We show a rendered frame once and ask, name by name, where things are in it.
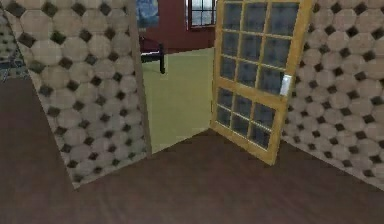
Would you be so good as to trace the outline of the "yellow wooden glass-paned door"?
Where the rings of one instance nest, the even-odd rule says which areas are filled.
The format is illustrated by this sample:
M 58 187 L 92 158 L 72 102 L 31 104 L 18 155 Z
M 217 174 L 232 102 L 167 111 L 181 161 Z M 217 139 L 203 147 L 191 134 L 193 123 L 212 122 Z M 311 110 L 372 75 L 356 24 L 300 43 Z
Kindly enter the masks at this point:
M 218 0 L 210 127 L 275 163 L 313 0 Z M 280 94 L 284 74 L 292 77 Z

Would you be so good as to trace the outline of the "dark red-framed window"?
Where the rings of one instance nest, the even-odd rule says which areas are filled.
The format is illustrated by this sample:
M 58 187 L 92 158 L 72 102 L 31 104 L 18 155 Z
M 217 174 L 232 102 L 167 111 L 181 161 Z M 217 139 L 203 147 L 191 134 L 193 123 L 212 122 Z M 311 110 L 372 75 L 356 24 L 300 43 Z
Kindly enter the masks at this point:
M 188 30 L 213 28 L 216 23 L 217 0 L 185 0 Z

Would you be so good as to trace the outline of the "blue framed wall picture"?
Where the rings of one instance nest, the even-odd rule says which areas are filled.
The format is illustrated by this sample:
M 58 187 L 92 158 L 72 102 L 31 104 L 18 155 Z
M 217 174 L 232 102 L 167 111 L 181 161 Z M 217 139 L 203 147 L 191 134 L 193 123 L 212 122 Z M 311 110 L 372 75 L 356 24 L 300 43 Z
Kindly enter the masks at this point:
M 157 26 L 159 23 L 158 0 L 136 0 L 136 19 L 141 29 Z

